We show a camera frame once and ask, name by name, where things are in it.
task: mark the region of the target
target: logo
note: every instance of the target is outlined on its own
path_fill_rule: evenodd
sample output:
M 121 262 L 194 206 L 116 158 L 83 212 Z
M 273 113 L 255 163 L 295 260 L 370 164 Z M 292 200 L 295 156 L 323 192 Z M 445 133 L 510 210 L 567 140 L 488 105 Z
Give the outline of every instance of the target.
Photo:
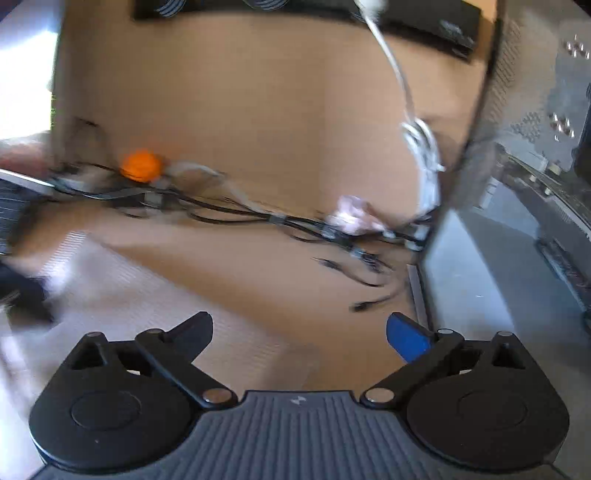
M 300 395 L 298 395 L 297 398 L 291 398 L 290 402 L 292 402 L 294 405 L 301 405 L 302 403 L 304 403 L 306 401 L 305 397 L 302 397 Z

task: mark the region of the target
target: orange cap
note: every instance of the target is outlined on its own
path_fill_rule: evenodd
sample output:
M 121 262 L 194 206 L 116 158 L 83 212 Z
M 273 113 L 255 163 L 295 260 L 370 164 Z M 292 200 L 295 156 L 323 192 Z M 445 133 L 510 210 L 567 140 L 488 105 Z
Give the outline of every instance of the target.
M 152 152 L 138 150 L 124 160 L 121 174 L 133 181 L 149 183 L 162 174 L 162 162 Z

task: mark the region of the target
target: ribbed gray plate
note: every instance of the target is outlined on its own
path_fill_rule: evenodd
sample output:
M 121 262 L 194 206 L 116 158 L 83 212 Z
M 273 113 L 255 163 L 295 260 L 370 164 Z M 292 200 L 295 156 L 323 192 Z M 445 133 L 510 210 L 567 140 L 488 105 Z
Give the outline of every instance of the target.
M 471 473 L 421 450 L 397 417 L 368 410 L 349 392 L 248 392 L 228 411 L 206 413 L 168 456 L 116 475 L 48 466 L 34 480 L 452 480 L 561 479 L 550 467 L 510 475 Z

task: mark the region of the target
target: cardboard surface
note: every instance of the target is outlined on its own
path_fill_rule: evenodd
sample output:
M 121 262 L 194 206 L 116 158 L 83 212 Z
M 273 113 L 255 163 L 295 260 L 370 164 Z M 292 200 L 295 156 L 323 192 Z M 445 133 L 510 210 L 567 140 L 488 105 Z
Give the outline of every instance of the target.
M 489 53 L 493 0 L 470 64 L 389 37 L 419 117 L 453 164 Z M 148 148 L 228 173 L 253 198 L 329 212 L 342 194 L 410 218 L 416 167 L 399 128 L 402 93 L 363 25 L 205 13 L 133 22 L 128 2 L 70 2 L 56 69 L 56 146 L 73 115 L 101 124 L 119 160 Z
M 495 6 L 480 6 L 471 64 L 389 39 L 448 164 L 467 136 L 486 68 Z M 103 125 L 119 158 L 150 148 L 198 161 L 229 173 L 253 199 L 290 211 L 328 212 L 341 194 L 356 194 L 388 218 L 413 215 L 416 172 L 399 135 L 402 97 L 368 30 L 254 14 L 134 24 L 128 7 L 70 3 L 56 70 L 58 146 L 77 115 Z M 385 321 L 396 310 L 413 315 L 406 296 L 350 313 L 351 303 L 389 290 L 311 260 L 359 267 L 334 247 L 299 243 L 270 225 L 169 225 L 89 202 L 48 206 L 21 246 L 21 263 L 39 268 L 79 229 L 220 307 L 316 345 L 322 358 L 308 388 L 359 393 L 402 365 Z M 392 255 L 405 276 L 409 254 Z

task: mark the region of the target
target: white cable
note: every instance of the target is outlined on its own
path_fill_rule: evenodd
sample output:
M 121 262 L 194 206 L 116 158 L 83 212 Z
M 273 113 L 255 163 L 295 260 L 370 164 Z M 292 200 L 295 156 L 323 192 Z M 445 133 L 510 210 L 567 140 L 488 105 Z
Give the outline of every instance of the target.
M 221 179 L 222 184 L 227 188 L 227 190 L 230 192 L 230 194 L 232 194 L 234 196 L 234 198 L 239 203 L 241 203 L 243 206 L 245 206 L 249 210 L 252 210 L 253 212 L 270 213 L 272 215 L 275 213 L 275 212 L 271 212 L 269 210 L 265 210 L 260 205 L 257 205 L 256 203 L 252 202 L 248 198 L 246 193 L 244 193 L 241 189 L 236 187 L 232 183 L 232 181 L 228 179 L 228 177 L 226 175 L 224 175 L 223 173 L 221 173 L 217 170 L 214 170 L 213 168 L 210 168 L 206 165 L 201 165 L 199 163 L 194 163 L 191 161 L 178 161 L 178 162 L 175 162 L 172 165 L 170 165 L 166 169 L 165 173 L 166 173 L 166 175 L 169 175 L 170 177 L 177 177 L 179 174 L 181 174 L 187 170 L 200 170 L 200 171 L 207 173 L 208 175 L 211 175 L 212 177 L 217 177 L 217 178 Z
M 404 94 L 406 121 L 401 125 L 402 134 L 407 142 L 408 149 L 415 158 L 419 170 L 417 215 L 423 215 L 438 207 L 441 202 L 437 173 L 445 171 L 445 167 L 441 165 L 437 140 L 429 126 L 423 120 L 416 117 L 413 97 L 406 76 L 375 22 L 380 12 L 385 10 L 386 4 L 381 0 L 355 0 L 355 3 L 359 7 L 371 33 L 378 41 L 379 46 L 382 47 Z

